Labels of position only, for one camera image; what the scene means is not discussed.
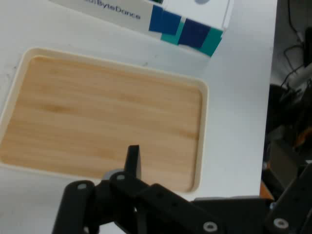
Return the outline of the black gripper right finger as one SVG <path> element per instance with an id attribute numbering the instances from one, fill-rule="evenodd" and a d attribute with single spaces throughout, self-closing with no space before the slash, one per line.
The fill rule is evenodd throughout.
<path id="1" fill-rule="evenodd" d="M 265 219 L 268 234 L 312 232 L 312 165 L 302 166 Z"/>

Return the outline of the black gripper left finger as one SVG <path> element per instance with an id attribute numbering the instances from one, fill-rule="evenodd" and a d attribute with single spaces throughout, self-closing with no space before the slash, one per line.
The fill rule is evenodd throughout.
<path id="1" fill-rule="evenodd" d="M 127 234 L 217 234 L 219 221 L 159 184 L 140 179 L 140 148 L 128 147 L 124 169 L 108 180 L 68 184 L 54 223 L 55 234 L 97 234 L 115 223 Z"/>

